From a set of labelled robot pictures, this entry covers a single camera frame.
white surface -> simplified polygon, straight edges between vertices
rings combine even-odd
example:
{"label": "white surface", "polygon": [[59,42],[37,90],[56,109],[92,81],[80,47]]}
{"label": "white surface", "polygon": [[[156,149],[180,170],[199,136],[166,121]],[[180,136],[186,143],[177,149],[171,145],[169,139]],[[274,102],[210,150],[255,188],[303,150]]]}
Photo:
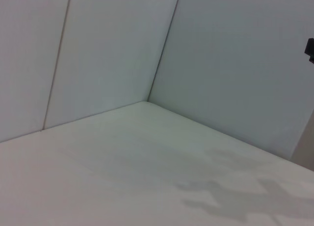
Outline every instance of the white surface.
{"label": "white surface", "polygon": [[289,159],[314,108],[313,0],[179,0],[150,101]]}
{"label": "white surface", "polygon": [[71,0],[46,128],[147,99],[177,0]]}
{"label": "white surface", "polygon": [[0,144],[0,225],[314,225],[314,173],[141,102]]}
{"label": "white surface", "polygon": [[0,142],[41,130],[68,0],[0,0]]}

white wall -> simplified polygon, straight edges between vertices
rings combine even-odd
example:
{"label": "white wall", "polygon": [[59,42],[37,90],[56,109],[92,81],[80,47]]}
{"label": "white wall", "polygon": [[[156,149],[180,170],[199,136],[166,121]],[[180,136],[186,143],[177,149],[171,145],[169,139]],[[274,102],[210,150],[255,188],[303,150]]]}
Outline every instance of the white wall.
{"label": "white wall", "polygon": [[314,171],[314,111],[294,150],[291,161]]}
{"label": "white wall", "polygon": [[177,0],[71,0],[45,128],[147,99]]}
{"label": "white wall", "polygon": [[0,142],[42,129],[68,0],[0,0]]}
{"label": "white wall", "polygon": [[290,158],[314,108],[313,0],[179,0],[150,101]]}

panel seam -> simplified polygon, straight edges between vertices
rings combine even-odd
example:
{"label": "panel seam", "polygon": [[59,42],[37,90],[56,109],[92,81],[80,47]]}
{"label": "panel seam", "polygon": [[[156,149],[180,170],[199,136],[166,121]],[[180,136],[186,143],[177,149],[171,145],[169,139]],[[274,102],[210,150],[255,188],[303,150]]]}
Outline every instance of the panel seam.
{"label": "panel seam", "polygon": [[167,43],[167,40],[168,40],[170,28],[171,28],[171,25],[172,25],[172,22],[173,22],[173,18],[174,18],[175,14],[176,14],[178,3],[179,3],[179,0],[177,0],[177,2],[176,2],[176,6],[175,6],[175,9],[174,9],[173,14],[172,14],[172,18],[171,18],[171,21],[170,21],[170,24],[169,24],[169,28],[168,28],[167,35],[166,35],[166,38],[165,38],[165,42],[163,43],[162,51],[161,51],[161,54],[160,54],[160,58],[159,58],[159,61],[158,61],[158,65],[157,65],[157,68],[156,68],[156,72],[155,72],[155,75],[154,75],[152,86],[151,86],[151,89],[149,91],[149,94],[148,94],[148,97],[147,97],[147,100],[146,100],[147,102],[149,102],[149,99],[151,97],[151,93],[152,93],[152,90],[153,90],[153,86],[154,86],[154,82],[155,82],[155,79],[156,79],[156,75],[157,75],[158,69],[160,67],[161,59],[162,59],[163,52],[164,52],[165,47],[166,47],[166,43]]}
{"label": "panel seam", "polygon": [[64,36],[64,29],[65,29],[65,25],[66,25],[68,13],[69,13],[70,1],[71,0],[68,0],[67,8],[65,10],[65,16],[64,16],[64,21],[63,21],[63,26],[62,26],[61,36],[60,36],[57,58],[55,60],[55,65],[54,65],[54,72],[53,72],[52,83],[51,83],[51,87],[50,87],[50,93],[49,93],[49,97],[48,97],[48,103],[47,103],[47,108],[46,108],[46,113],[45,113],[44,124],[43,124],[43,127],[41,130],[44,130],[45,126],[46,126],[47,115],[48,115],[48,110],[49,110],[50,101],[51,101],[51,97],[52,97],[52,90],[53,90],[53,86],[54,86],[55,74],[56,74],[56,70],[58,67],[58,62],[59,62],[59,57],[60,57],[60,52],[61,52],[61,46],[62,46],[62,41],[63,41],[63,36]]}

white floor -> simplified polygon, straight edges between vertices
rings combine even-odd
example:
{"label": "white floor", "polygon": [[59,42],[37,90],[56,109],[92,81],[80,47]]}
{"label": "white floor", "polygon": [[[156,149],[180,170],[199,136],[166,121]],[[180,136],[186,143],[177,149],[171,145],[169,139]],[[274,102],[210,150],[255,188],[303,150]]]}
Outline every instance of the white floor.
{"label": "white floor", "polygon": [[314,172],[147,102],[0,144],[0,226],[314,225]]}

black object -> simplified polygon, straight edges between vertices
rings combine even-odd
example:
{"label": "black object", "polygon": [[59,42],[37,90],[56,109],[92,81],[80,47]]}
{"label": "black object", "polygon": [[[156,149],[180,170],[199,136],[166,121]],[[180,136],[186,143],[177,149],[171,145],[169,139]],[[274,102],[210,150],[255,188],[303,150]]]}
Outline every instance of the black object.
{"label": "black object", "polygon": [[304,53],[310,57],[310,62],[314,63],[314,38],[308,40]]}

